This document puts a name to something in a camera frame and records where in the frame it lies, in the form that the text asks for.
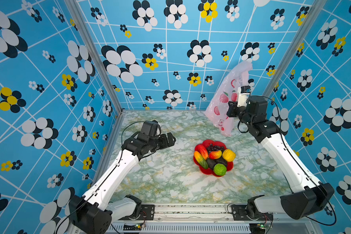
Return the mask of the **pink translucent plastic bag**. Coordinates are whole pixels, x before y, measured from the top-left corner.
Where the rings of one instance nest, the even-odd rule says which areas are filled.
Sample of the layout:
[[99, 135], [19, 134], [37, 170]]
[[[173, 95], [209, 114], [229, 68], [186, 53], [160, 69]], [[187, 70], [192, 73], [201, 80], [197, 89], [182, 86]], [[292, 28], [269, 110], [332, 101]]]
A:
[[229, 118], [226, 115], [228, 102], [237, 101], [238, 89], [241, 86], [249, 86], [249, 71], [252, 69], [253, 65], [247, 61], [243, 61], [235, 66], [222, 79], [219, 88], [204, 112], [205, 116], [224, 136], [231, 136], [235, 121], [235, 118]]

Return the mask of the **orange green papaya fruit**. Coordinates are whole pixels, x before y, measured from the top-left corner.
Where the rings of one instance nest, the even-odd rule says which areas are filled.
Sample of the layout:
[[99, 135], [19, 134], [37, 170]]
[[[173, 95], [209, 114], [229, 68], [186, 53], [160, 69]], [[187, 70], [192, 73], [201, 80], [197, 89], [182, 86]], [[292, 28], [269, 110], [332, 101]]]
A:
[[208, 169], [208, 163], [204, 159], [204, 157], [201, 155], [200, 152], [194, 151], [194, 159], [197, 161], [197, 163], [203, 168], [203, 169]]

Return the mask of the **green lime fruit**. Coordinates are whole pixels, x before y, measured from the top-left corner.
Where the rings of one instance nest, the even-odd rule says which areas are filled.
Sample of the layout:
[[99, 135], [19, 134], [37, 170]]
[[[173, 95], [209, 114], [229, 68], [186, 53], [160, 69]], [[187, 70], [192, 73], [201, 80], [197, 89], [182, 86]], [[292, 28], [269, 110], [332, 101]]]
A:
[[224, 176], [227, 172], [227, 168], [223, 164], [217, 164], [213, 170], [214, 174], [217, 176]]

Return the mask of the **yellow lemon fruit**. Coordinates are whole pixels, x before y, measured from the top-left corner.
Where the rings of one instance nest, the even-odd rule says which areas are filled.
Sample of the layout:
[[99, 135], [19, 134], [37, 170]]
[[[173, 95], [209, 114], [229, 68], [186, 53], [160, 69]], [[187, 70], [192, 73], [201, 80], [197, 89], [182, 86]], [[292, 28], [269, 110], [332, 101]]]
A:
[[236, 153], [234, 153], [232, 150], [230, 149], [226, 149], [224, 150], [224, 152], [222, 153], [222, 157], [227, 161], [227, 162], [233, 162], [234, 159], [236, 158]]

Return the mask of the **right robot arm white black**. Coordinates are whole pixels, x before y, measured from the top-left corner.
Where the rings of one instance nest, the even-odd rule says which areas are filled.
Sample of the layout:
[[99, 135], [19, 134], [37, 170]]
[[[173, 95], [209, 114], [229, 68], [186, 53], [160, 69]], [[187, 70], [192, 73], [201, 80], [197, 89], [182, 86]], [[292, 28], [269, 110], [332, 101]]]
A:
[[270, 99], [264, 96], [248, 96], [243, 104], [228, 102], [227, 116], [238, 118], [248, 132], [272, 156], [285, 176], [291, 193], [282, 196], [256, 196], [247, 201], [246, 213], [250, 219], [258, 219], [265, 213], [286, 214], [299, 220], [322, 211], [330, 202], [334, 188], [322, 183], [299, 159], [285, 140], [280, 127], [267, 119]]

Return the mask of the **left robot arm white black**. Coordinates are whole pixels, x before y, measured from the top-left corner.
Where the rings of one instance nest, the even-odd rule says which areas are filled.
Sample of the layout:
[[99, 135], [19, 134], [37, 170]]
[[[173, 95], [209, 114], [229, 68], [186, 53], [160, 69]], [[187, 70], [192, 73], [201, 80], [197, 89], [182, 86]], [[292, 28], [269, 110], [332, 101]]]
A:
[[110, 203], [110, 199], [127, 174], [142, 159], [159, 150], [175, 145], [172, 133], [162, 133], [157, 121], [144, 121], [140, 131], [121, 141], [121, 150], [112, 165], [81, 197], [73, 196], [69, 203], [71, 225], [86, 234], [104, 234], [112, 222], [124, 217], [138, 218], [142, 201], [127, 195]]

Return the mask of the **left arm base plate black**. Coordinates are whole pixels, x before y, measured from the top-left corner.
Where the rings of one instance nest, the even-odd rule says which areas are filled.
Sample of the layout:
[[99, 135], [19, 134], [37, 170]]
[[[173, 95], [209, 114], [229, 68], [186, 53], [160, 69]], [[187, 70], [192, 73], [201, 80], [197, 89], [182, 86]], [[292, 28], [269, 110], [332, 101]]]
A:
[[125, 216], [120, 220], [154, 220], [155, 205], [144, 204], [140, 208], [135, 208], [134, 213]]

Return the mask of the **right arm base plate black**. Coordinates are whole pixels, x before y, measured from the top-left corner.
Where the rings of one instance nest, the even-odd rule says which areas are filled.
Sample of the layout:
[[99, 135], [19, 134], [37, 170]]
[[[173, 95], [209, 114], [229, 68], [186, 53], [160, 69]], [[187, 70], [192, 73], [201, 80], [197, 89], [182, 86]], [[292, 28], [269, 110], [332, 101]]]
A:
[[229, 204], [227, 207], [228, 213], [233, 216], [234, 221], [271, 221], [273, 220], [272, 213], [264, 213], [258, 215], [258, 217], [250, 218], [246, 212], [247, 205], [237, 205], [237, 204]]

